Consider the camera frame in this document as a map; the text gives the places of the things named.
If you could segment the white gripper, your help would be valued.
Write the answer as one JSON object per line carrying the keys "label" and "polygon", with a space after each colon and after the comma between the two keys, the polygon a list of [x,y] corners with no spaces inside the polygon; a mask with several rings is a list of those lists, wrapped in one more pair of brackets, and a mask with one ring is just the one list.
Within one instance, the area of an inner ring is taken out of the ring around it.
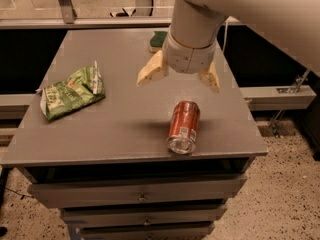
{"label": "white gripper", "polygon": [[204,48],[188,48],[179,44],[167,33],[162,51],[157,51],[140,70],[137,85],[144,86],[159,81],[169,74],[168,66],[177,73],[195,74],[198,79],[213,92],[220,92],[220,82],[213,62],[216,42]]}

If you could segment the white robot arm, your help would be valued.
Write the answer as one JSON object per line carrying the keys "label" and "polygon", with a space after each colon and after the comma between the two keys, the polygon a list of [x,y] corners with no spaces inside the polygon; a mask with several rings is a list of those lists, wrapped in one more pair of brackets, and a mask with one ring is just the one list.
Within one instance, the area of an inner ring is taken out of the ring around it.
{"label": "white robot arm", "polygon": [[320,70],[320,0],[175,0],[162,48],[140,70],[137,84],[162,80],[170,70],[197,74],[214,91],[220,26],[233,17],[307,69]]}

